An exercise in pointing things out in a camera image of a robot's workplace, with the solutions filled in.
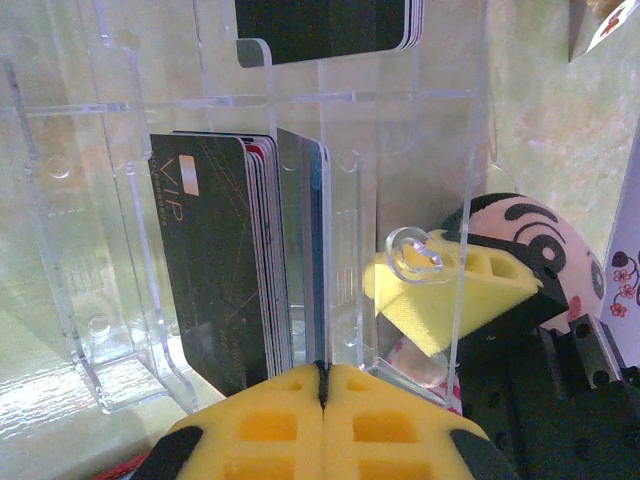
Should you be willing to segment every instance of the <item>card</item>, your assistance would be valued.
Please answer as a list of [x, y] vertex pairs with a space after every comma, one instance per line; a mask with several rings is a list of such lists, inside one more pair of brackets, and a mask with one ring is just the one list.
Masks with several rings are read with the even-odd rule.
[[[238, 37], [266, 41], [275, 65], [404, 49], [419, 39], [416, 34], [421, 31], [423, 3], [424, 0], [235, 0]], [[248, 59], [249, 50], [246, 45], [238, 48], [240, 64], [257, 66]]]
[[295, 211], [301, 221], [290, 236], [298, 239], [295, 251], [302, 256], [305, 356], [311, 362], [328, 356], [325, 316], [330, 285], [325, 279], [331, 274], [331, 235], [326, 233], [332, 216], [330, 159], [326, 148], [313, 139], [283, 129], [278, 129], [277, 138], [281, 160], [288, 166], [285, 188], [300, 199]]
[[152, 135], [149, 169], [185, 358], [224, 395], [268, 378], [246, 149]]
[[293, 341], [285, 272], [285, 253], [279, 185], [279, 161], [273, 139], [266, 135], [185, 132], [191, 138], [235, 138], [246, 152], [259, 295], [269, 376], [293, 367]]

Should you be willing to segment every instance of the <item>black rubber pad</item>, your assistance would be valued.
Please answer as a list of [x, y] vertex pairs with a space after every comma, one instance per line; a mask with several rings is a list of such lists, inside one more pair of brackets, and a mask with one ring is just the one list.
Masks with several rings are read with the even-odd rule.
[[131, 480], [175, 480], [203, 433], [200, 427], [190, 426], [165, 435]]
[[453, 430], [450, 435], [475, 480], [520, 480], [507, 459], [489, 440], [468, 430]]

